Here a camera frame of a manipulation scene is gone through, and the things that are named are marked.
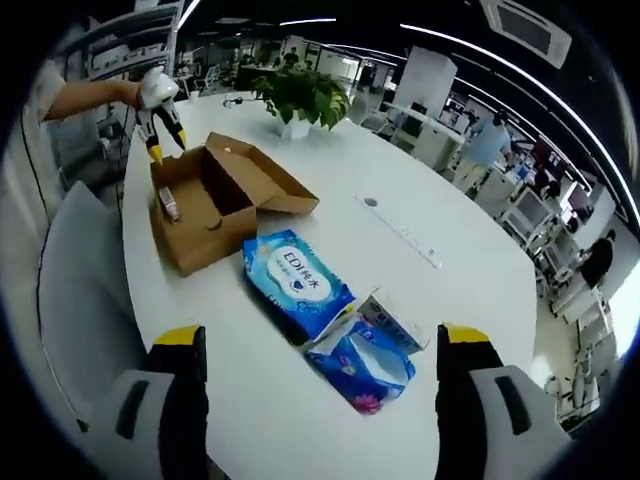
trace blue wet wipes package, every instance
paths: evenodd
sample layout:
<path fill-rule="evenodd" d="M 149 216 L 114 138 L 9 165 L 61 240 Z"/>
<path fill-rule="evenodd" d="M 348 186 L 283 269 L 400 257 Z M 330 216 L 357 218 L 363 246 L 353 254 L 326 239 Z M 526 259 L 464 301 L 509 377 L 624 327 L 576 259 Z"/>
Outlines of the blue wet wipes package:
<path fill-rule="evenodd" d="M 294 345 L 320 338 L 355 300 L 291 230 L 247 240 L 243 254 L 247 277 L 284 314 L 279 326 Z"/>

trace green plant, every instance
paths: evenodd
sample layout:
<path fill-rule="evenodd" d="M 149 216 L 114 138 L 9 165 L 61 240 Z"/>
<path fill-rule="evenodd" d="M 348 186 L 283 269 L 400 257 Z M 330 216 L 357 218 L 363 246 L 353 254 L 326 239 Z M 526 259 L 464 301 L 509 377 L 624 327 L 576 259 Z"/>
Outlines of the green plant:
<path fill-rule="evenodd" d="M 327 125 L 331 130 L 350 108 L 344 87 L 330 76 L 310 70 L 279 70 L 268 77 L 260 77 L 253 91 L 267 105 L 274 117 L 280 114 L 289 123 L 294 112 L 300 120 Z"/>

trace open cardboard box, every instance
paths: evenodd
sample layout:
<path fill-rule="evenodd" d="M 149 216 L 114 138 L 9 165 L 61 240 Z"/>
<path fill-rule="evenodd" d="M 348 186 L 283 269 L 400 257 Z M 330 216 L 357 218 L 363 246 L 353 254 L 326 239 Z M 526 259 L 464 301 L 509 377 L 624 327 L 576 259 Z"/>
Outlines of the open cardboard box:
<path fill-rule="evenodd" d="M 182 275 L 220 260 L 257 234 L 257 209 L 307 214 L 318 198 L 255 146 L 211 133 L 204 146 L 151 165 L 156 191 L 169 187 L 181 215 L 160 200 L 151 218 Z"/>

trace human hand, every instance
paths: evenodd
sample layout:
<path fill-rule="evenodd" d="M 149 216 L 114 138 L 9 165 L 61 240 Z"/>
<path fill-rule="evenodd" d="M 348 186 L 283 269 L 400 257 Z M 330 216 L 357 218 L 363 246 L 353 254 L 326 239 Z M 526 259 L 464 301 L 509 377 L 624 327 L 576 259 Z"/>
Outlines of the human hand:
<path fill-rule="evenodd" d="M 118 98 L 122 103 L 133 107 L 136 110 L 140 109 L 140 83 L 129 82 L 127 80 L 118 81 Z"/>

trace box lid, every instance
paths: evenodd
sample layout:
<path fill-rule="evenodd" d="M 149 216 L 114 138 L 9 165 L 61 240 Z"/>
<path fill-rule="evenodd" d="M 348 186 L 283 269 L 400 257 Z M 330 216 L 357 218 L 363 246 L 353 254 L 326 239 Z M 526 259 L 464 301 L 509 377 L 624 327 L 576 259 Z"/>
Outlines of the box lid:
<path fill-rule="evenodd" d="M 315 195 L 255 146 L 217 133 L 205 146 L 256 207 L 309 213 L 318 204 Z"/>

